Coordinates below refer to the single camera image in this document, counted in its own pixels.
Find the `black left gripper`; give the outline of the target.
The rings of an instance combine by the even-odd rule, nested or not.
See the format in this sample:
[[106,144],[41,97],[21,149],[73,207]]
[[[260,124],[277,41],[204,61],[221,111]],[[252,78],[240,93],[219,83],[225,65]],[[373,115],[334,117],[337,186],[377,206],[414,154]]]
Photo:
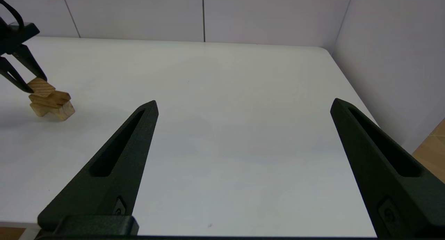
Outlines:
[[[0,18],[0,54],[12,53],[35,77],[47,81],[46,74],[39,66],[31,51],[27,45],[23,45],[24,42],[39,33],[40,30],[34,23],[24,23],[21,27],[17,22],[6,24],[6,22]],[[21,91],[29,94],[34,93],[32,88],[27,85],[17,70],[4,57],[0,57],[0,73]]]

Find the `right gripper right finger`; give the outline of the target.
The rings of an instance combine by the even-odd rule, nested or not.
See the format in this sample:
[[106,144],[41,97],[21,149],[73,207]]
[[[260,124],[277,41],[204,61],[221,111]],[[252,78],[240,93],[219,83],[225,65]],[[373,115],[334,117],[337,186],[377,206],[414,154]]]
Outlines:
[[377,238],[443,240],[444,183],[351,103],[330,114]]

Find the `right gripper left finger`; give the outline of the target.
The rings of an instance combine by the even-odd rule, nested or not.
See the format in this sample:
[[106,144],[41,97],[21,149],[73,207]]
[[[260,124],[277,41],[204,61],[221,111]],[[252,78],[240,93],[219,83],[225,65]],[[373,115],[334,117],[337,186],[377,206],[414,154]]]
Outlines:
[[157,102],[138,107],[38,215],[56,229],[66,216],[131,215],[159,115]]

